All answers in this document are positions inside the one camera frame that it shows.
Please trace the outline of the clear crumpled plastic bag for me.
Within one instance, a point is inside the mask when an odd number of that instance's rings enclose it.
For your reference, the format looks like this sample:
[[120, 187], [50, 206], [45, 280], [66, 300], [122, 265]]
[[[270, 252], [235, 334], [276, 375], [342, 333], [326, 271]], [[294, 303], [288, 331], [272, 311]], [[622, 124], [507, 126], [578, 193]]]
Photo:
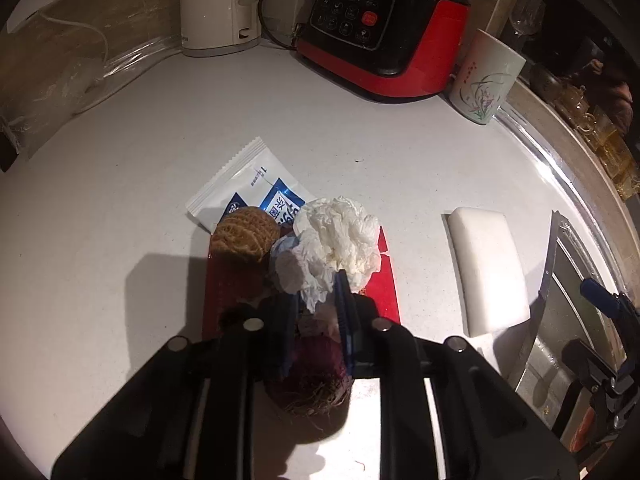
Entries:
[[1, 125], [17, 151], [32, 158], [102, 90], [103, 81], [102, 61], [75, 58], [62, 73], [27, 90], [15, 104], [3, 104]]

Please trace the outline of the brown walnut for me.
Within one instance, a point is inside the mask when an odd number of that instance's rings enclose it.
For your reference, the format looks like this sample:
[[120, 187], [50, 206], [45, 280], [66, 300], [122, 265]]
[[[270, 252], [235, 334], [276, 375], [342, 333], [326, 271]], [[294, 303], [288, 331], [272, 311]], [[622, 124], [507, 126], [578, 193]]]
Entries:
[[261, 262], [279, 238], [280, 226], [269, 214], [258, 207], [242, 207], [220, 220], [210, 237], [209, 251]]

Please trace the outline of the white blue sachet wrapper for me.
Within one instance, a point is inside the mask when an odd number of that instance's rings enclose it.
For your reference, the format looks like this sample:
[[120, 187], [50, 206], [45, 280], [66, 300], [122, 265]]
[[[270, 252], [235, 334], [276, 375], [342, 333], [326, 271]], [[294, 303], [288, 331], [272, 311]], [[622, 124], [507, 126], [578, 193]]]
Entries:
[[238, 209], [257, 207], [279, 226], [292, 226], [299, 209], [314, 200], [273, 155], [255, 138], [234, 155], [186, 204], [189, 216], [209, 233]]

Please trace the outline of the glass soy sauce bottle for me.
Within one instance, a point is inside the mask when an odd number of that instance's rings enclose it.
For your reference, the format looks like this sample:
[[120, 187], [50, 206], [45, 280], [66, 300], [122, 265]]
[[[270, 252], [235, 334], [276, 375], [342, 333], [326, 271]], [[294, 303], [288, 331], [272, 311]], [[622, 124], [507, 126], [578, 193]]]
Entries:
[[21, 147], [6, 118], [0, 117], [0, 169], [7, 172], [20, 154]]

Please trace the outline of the amber glass cups row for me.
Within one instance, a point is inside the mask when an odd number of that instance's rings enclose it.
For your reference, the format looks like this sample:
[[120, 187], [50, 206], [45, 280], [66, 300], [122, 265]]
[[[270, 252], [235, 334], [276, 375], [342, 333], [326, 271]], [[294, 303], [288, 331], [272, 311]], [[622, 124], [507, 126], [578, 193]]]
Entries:
[[639, 163], [625, 142], [634, 122], [634, 100], [623, 72], [594, 58], [560, 77], [538, 63], [530, 70], [529, 87], [597, 155], [622, 200], [639, 193]]

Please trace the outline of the red black blender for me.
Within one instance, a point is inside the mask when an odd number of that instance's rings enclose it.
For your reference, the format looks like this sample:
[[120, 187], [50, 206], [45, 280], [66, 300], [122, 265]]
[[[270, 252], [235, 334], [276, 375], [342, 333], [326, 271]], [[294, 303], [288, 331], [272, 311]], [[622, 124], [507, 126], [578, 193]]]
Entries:
[[379, 101], [442, 92], [458, 56], [469, 0], [316, 0], [297, 52]]

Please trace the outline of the purple onion half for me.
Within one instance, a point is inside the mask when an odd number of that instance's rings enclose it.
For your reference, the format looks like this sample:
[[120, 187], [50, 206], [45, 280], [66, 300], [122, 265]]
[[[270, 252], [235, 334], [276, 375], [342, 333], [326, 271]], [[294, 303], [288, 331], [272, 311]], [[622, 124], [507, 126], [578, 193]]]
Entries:
[[327, 415], [348, 399], [352, 378], [333, 304], [304, 309], [293, 322], [282, 364], [265, 378], [265, 389], [279, 408], [299, 416]]

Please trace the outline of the white rectangular cutting block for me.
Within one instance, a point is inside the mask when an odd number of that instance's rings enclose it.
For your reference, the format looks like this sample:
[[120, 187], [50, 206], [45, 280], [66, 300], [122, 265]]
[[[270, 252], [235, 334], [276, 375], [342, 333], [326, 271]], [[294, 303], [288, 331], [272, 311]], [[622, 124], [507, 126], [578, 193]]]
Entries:
[[506, 330], [530, 317], [526, 283], [506, 217], [459, 207], [447, 217], [471, 337]]

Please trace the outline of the white floral ceramic cup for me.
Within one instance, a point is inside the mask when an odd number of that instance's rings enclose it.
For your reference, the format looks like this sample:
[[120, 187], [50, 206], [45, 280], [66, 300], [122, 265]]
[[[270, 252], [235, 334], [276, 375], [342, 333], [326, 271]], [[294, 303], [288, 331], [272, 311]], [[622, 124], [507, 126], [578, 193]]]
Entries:
[[449, 103], [466, 119], [487, 125], [518, 79], [526, 59], [477, 29], [448, 92]]

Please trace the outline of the wine glass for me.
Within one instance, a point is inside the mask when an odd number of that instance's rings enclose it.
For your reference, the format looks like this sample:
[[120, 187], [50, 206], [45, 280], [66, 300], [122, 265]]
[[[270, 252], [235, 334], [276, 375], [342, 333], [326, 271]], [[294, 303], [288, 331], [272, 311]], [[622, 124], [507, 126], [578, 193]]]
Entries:
[[541, 28], [544, 10], [544, 0], [515, 0], [509, 15], [515, 36], [524, 38], [536, 34]]

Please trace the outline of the white electric kettle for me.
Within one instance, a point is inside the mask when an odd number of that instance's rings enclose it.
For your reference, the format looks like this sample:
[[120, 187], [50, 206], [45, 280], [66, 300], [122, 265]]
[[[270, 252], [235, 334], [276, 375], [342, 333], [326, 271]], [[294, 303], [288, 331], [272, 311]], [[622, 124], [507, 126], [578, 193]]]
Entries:
[[211, 58], [254, 48], [262, 36], [259, 0], [180, 0], [181, 50]]

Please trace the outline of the white tissue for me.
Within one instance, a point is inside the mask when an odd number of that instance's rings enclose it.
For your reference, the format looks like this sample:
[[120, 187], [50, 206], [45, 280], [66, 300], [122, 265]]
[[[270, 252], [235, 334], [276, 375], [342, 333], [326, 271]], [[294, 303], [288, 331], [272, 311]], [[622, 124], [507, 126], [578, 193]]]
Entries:
[[293, 233], [271, 248], [276, 283], [282, 292], [299, 296], [311, 313], [333, 294], [337, 272], [345, 272], [350, 289], [360, 292], [381, 270], [380, 233], [378, 217], [356, 200], [312, 200], [296, 214]]

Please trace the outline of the red snack wrapper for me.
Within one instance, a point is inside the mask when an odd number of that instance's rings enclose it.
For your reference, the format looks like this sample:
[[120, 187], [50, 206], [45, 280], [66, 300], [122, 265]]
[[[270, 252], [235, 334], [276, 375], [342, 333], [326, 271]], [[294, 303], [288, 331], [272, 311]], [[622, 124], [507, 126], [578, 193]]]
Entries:
[[[380, 229], [378, 236], [378, 249], [381, 253], [381, 269], [372, 274], [367, 286], [359, 293], [374, 300], [380, 315], [399, 323], [392, 260], [387, 255], [388, 247], [383, 229]], [[261, 262], [248, 262], [210, 250], [206, 266], [202, 338], [212, 339], [219, 336], [220, 318], [225, 310], [238, 302], [257, 306], [262, 297], [276, 291], [276, 282], [269, 270], [268, 256]]]

